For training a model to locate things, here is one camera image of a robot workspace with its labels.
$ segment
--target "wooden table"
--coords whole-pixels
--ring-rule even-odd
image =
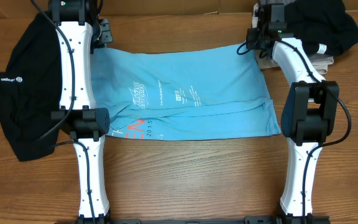
[[[350,12],[358,23],[358,12]],[[250,14],[110,17],[112,47],[144,53],[203,50],[242,42]],[[0,19],[0,71],[31,22]],[[277,117],[288,94],[279,69],[264,71]],[[328,80],[341,87],[352,114],[349,139],[323,149],[313,190],[314,214],[332,223],[358,223],[358,44],[335,58]],[[334,133],[346,119],[338,109]],[[68,140],[61,133],[59,141]],[[114,218],[143,220],[242,218],[270,215],[284,189],[288,149],[284,136],[218,141],[161,142],[107,138],[106,191]],[[0,126],[0,223],[74,220],[80,204],[73,146],[19,162]]]

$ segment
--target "folded blue t-shirt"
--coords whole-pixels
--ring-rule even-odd
[[[96,49],[91,81],[110,114],[108,135],[204,140],[280,134],[266,82],[239,45],[197,52],[131,54]]]

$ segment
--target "black cloth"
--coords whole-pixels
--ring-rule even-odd
[[[345,10],[341,0],[297,0],[285,6],[285,21],[306,54],[325,44],[326,55],[338,56],[358,43],[358,26]]]
[[[62,92],[60,46],[53,25],[41,15],[28,26],[14,47],[5,72],[0,72],[0,122],[20,161],[47,156],[58,131],[32,144],[55,123]]]

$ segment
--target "gray cloth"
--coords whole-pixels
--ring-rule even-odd
[[[273,4],[273,3],[290,4],[294,1],[295,0],[260,0],[260,3],[261,5]],[[258,8],[259,8],[259,4],[257,3],[254,6],[254,16],[252,17],[252,28],[255,28],[257,26],[258,17],[255,15],[255,12],[257,12]],[[260,50],[255,51],[255,58],[261,70],[279,67],[275,61],[273,61],[268,57],[259,58],[259,53]],[[325,54],[314,54],[314,55],[309,55],[308,57],[312,66],[314,66],[314,68],[320,75],[327,74],[328,65],[332,65],[334,63],[334,57]]]

